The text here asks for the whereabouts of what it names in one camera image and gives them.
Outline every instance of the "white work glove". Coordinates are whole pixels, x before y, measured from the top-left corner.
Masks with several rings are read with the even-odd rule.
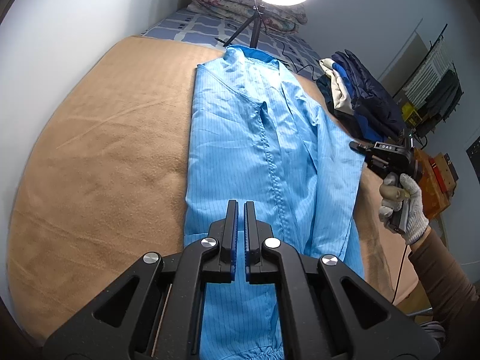
[[[385,185],[394,185],[395,176],[393,173],[390,173],[385,180],[383,180]],[[410,176],[402,173],[400,175],[400,183],[403,188],[410,194],[410,210],[409,210],[409,219],[406,223],[405,234],[402,234],[405,244],[411,245],[417,242],[425,233],[428,227],[428,219],[423,214],[423,204],[422,204],[422,190]],[[386,224],[390,217],[393,214],[393,211],[399,211],[402,208],[402,202],[394,202],[388,199],[382,199],[382,205],[380,210],[378,210],[378,217],[383,222],[386,227]]]

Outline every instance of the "orange object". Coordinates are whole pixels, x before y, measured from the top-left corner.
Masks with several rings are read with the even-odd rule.
[[[450,161],[450,157],[448,157],[448,155],[444,156],[442,153],[439,153],[438,155],[435,156],[434,161],[437,164],[438,171],[445,184],[445,190],[448,191],[450,194],[452,194],[455,187],[457,186],[457,182],[455,181],[455,178],[451,170],[451,168],[453,169],[455,168],[453,167],[453,164]]]
[[[427,219],[433,219],[450,206],[446,193],[442,193],[434,170],[430,165],[430,156],[420,149],[415,149],[415,158],[423,167],[423,177],[418,185],[422,191],[423,212]]]
[[[438,185],[440,186],[440,191],[442,191],[442,193],[446,193],[448,190],[447,190],[447,187],[445,185],[445,181],[443,181],[442,174],[440,173],[440,168],[438,168],[438,166],[435,162],[435,159],[430,157],[428,159],[428,162],[430,162],[431,168],[433,169],[433,172],[435,173],[435,177],[437,178]]]

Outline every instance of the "beige garment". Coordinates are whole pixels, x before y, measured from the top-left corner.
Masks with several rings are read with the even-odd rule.
[[[345,114],[353,115],[352,99],[347,91],[347,87],[345,86],[343,78],[341,78],[340,74],[333,69],[333,64],[335,61],[333,61],[331,58],[325,58],[318,61],[318,63],[320,64],[320,68],[323,70],[323,73],[330,78],[333,107],[338,111],[344,112]]]
[[[16,315],[39,341],[145,252],[181,251],[195,68],[221,55],[126,38],[42,131],[20,183],[8,246]],[[325,106],[313,81],[298,80]],[[396,280],[403,247],[378,221],[380,183],[364,170],[354,217],[366,279],[391,297],[389,269]],[[411,265],[402,276],[398,299],[417,283]]]

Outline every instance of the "tripod stand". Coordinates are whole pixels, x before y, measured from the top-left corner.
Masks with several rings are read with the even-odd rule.
[[[222,42],[223,47],[227,47],[238,36],[238,34],[245,30],[253,21],[253,31],[251,32],[250,48],[256,49],[258,45],[258,37],[260,36],[260,30],[262,29],[261,15],[263,15],[263,11],[265,11],[265,7],[263,5],[260,5],[259,7],[253,7],[253,15],[249,17],[228,40],[221,40],[219,38],[215,39],[217,39],[219,42]]]

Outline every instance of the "elastic cuff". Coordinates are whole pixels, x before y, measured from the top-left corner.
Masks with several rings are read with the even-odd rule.
[[[414,244],[415,242],[417,242],[420,238],[423,237],[423,235],[425,234],[425,232],[427,231],[427,228],[424,228],[423,231],[418,231],[418,232],[415,232],[413,234],[405,234],[403,235],[403,239],[405,240],[405,244],[407,245],[411,245],[411,244]]]

